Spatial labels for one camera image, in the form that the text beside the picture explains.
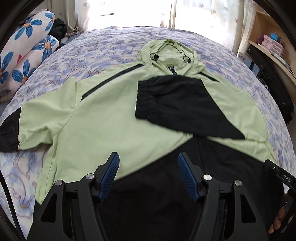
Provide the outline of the person's right hand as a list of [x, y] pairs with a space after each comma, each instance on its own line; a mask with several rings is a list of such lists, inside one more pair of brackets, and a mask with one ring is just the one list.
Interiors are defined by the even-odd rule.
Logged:
[[275, 230], [278, 230], [281, 227], [282, 220], [285, 217], [285, 206], [283, 206], [279, 212], [277, 217], [275, 218], [274, 222], [271, 224], [268, 234], [272, 234]]

